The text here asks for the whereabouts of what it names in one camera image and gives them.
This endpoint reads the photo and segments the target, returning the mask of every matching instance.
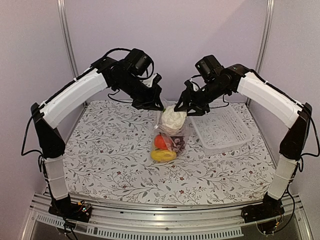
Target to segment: white plastic basket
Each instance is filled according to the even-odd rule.
[[[253,135],[231,106],[215,108],[190,120],[207,156],[239,149]]]

